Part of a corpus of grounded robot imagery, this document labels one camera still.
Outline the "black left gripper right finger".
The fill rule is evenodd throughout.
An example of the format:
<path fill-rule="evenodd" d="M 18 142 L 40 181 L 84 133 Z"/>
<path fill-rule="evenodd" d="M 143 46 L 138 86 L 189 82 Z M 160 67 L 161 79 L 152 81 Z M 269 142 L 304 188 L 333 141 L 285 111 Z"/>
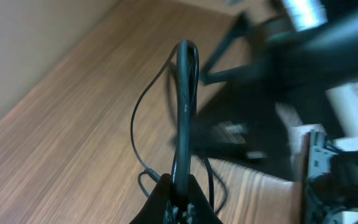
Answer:
<path fill-rule="evenodd" d="M 188 176 L 188 208 L 186 222 L 190 224 L 222 224 L 209 205 L 193 175 Z"/>

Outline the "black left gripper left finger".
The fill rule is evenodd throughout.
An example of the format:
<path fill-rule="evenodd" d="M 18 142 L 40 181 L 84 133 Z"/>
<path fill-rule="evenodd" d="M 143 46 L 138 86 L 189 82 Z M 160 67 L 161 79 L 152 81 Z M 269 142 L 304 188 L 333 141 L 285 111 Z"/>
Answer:
<path fill-rule="evenodd" d="M 140 212 L 130 224 L 171 224 L 173 215 L 173 190 L 170 174 L 163 174 Z"/>

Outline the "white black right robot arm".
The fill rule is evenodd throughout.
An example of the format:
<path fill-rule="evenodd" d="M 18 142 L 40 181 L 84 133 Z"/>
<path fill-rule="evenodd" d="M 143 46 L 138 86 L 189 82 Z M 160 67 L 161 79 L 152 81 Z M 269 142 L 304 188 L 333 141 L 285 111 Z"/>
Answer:
<path fill-rule="evenodd" d="M 200 71 L 223 88 L 192 122 L 190 149 L 294 181 L 302 174 L 277 103 L 334 139 L 345 132 L 326 91 L 358 79 L 358 1 L 273 1 L 277 15 L 236 21 Z"/>

